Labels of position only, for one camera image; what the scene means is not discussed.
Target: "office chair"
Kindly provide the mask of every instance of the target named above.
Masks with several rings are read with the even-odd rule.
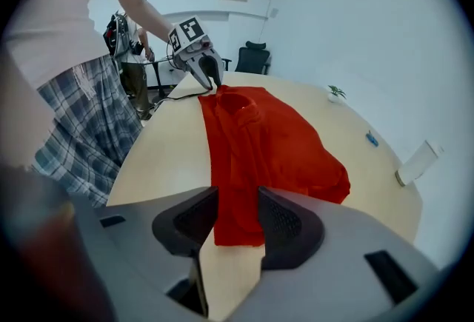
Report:
[[[265,50],[267,44],[256,44],[248,41],[245,45],[246,47],[241,47],[238,51],[236,72],[266,75],[270,66],[267,63],[270,52]]]

